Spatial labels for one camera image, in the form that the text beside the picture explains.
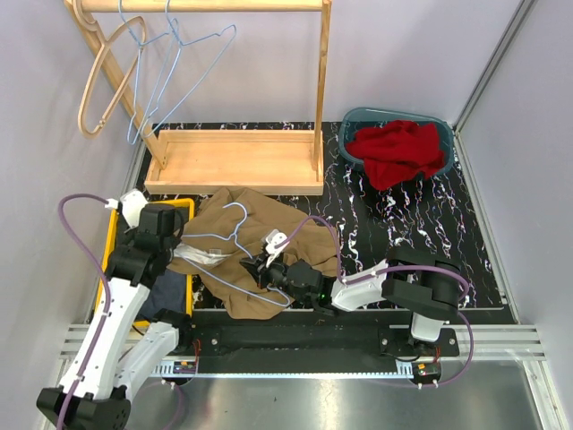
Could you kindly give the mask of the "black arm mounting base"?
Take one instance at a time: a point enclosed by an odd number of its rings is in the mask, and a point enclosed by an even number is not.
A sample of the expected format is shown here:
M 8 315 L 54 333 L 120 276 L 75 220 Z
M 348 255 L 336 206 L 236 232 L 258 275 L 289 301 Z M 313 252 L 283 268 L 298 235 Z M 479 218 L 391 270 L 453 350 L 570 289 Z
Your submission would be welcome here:
M 451 328 L 441 330 L 437 346 L 416 346 L 411 317 L 390 309 L 337 316 L 290 310 L 256 321 L 211 309 L 194 312 L 192 325 L 203 375 L 377 374 L 396 371 L 396 358 L 460 356 Z

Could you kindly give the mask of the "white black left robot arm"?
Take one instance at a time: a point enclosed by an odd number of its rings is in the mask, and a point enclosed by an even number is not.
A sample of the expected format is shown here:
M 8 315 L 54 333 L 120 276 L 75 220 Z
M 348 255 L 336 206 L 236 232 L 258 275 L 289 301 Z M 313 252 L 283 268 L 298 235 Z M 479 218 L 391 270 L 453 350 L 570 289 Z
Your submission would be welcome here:
M 189 314 L 162 309 L 143 337 L 123 347 L 133 322 L 181 242 L 183 214 L 173 205 L 148 203 L 132 236 L 109 255 L 101 272 L 103 302 L 83 343 L 55 388 L 44 388 L 38 410 L 58 429 L 123 429 L 132 403 L 156 365 L 193 343 Z

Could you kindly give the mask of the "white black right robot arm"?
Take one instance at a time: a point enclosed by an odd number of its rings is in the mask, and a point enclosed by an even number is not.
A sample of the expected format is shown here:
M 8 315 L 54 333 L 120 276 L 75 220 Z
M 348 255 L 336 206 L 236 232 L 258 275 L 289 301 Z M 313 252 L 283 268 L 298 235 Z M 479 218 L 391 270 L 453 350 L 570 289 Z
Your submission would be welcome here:
M 383 353 L 402 361 L 439 356 L 440 332 L 458 315 L 458 304 L 469 283 L 451 260 L 407 247 L 395 247 L 368 270 L 341 278 L 328 276 L 300 260 L 292 264 L 265 250 L 240 261 L 258 286 L 284 293 L 296 303 L 322 314 L 350 313 L 380 301 L 411 312 L 406 341 L 398 353 Z

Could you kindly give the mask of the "tan brown skirt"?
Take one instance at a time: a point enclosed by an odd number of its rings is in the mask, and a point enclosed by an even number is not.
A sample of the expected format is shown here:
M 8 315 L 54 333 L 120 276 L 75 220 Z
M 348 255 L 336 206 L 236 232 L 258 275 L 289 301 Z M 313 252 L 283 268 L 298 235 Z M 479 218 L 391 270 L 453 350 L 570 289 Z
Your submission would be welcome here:
M 211 236 L 189 237 L 189 235 L 199 234 L 228 237 L 234 231 L 236 223 L 244 217 L 240 207 L 231 206 L 224 209 L 224 206 L 231 202 L 239 202 L 247 209 L 248 218 L 239 228 L 238 243 L 252 256 L 261 252 L 263 238 L 273 229 L 290 235 L 307 217 L 304 212 L 251 189 L 222 188 L 203 201 L 198 214 L 185 225 L 183 243 L 203 252 L 219 250 L 225 256 L 222 262 L 215 265 L 201 264 L 201 266 L 240 288 L 278 303 L 285 303 L 286 300 L 278 292 L 259 287 L 247 270 L 240 265 L 240 260 L 248 255 L 236 247 L 233 239 L 226 242 Z M 183 259 L 174 258 L 168 269 L 181 274 L 199 276 L 205 288 L 212 296 L 222 301 L 227 313 L 234 319 L 268 320 L 284 310 L 280 306 L 249 297 L 219 283 L 202 274 Z

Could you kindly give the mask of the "red cloth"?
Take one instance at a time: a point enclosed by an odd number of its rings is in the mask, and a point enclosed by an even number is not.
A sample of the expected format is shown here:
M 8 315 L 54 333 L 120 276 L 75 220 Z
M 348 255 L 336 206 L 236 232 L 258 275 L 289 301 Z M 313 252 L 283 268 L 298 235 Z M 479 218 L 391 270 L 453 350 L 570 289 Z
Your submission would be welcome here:
M 428 179 L 446 164 L 434 123 L 395 120 L 383 127 L 365 127 L 355 132 L 346 150 L 363 162 L 371 186 L 378 191 L 419 176 Z

